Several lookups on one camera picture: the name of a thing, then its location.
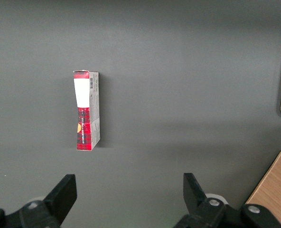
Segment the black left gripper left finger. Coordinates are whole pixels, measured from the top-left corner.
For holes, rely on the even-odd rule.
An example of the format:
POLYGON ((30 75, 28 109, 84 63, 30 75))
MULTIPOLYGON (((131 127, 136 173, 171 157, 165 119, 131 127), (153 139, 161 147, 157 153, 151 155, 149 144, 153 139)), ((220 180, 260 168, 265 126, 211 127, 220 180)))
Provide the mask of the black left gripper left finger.
POLYGON ((42 200, 32 200, 6 216, 7 228, 59 228, 77 199, 74 174, 65 175, 42 200))

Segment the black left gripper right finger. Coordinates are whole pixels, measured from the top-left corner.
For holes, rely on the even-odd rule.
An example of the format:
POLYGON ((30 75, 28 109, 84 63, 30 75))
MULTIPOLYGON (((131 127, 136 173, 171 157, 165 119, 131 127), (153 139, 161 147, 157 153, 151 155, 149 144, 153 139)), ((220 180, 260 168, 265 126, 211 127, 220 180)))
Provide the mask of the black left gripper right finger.
POLYGON ((184 173, 183 197, 188 210, 176 228, 243 228, 240 211, 207 197, 192 173, 184 173))

